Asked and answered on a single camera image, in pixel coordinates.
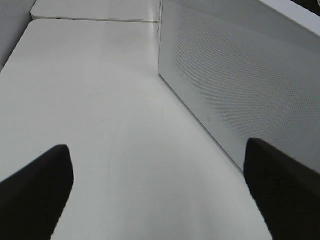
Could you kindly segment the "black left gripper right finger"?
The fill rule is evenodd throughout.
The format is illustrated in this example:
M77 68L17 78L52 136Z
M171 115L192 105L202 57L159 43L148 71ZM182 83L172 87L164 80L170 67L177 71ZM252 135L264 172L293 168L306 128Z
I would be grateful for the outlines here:
M246 144L243 175L274 240L320 238L320 175L259 138Z

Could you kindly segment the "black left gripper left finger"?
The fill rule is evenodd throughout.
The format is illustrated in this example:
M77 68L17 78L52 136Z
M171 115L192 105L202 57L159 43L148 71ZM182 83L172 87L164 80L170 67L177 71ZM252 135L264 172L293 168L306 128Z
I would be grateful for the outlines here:
M67 145L52 147L0 183L0 238L49 240L68 202L74 172Z

